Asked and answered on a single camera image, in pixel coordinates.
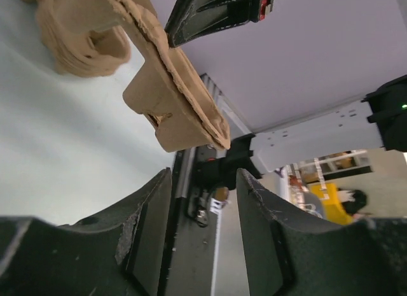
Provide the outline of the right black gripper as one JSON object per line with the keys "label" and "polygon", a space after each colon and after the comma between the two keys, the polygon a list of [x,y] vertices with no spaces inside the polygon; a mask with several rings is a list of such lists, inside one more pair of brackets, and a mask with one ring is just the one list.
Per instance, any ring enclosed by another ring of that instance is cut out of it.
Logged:
{"label": "right black gripper", "polygon": [[272,11],[274,0],[176,0],[165,26],[169,45],[179,47],[202,36],[251,22]]}

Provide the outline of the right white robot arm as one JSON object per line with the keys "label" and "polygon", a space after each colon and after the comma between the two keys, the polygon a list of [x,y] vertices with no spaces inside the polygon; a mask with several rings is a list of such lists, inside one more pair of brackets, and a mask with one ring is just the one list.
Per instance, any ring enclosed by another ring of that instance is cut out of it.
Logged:
{"label": "right white robot arm", "polygon": [[[275,0],[176,0],[165,30],[169,43],[183,45],[205,35],[259,22]],[[173,181],[184,193],[194,189],[235,189],[237,171],[260,179],[281,173],[302,157],[356,147],[406,151],[406,77],[392,80],[376,91],[326,113],[286,128],[251,132],[226,102],[209,75],[201,80],[231,123],[231,146],[216,152],[204,144],[177,152]]]}

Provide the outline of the single brown cup carrier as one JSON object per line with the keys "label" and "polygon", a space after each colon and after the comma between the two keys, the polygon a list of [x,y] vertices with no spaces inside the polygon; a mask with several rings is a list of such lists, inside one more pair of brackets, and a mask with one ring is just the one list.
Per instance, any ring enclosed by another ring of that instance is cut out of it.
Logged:
{"label": "single brown cup carrier", "polygon": [[124,29],[145,62],[123,100],[150,121],[166,152],[230,147],[228,122],[184,52],[169,47],[150,0],[55,0],[55,13],[74,33]]}

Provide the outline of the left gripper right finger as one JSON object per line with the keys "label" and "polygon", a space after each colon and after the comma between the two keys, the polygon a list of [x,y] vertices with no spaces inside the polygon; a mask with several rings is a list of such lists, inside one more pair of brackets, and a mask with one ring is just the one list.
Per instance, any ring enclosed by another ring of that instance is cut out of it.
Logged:
{"label": "left gripper right finger", "polygon": [[237,171],[251,295],[405,295],[406,220],[318,218]]}

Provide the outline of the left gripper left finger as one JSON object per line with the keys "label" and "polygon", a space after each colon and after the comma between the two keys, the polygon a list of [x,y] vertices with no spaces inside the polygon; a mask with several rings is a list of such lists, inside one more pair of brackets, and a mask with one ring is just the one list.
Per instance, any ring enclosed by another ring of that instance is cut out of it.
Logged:
{"label": "left gripper left finger", "polygon": [[2,295],[156,295],[172,174],[74,225],[1,218]]}

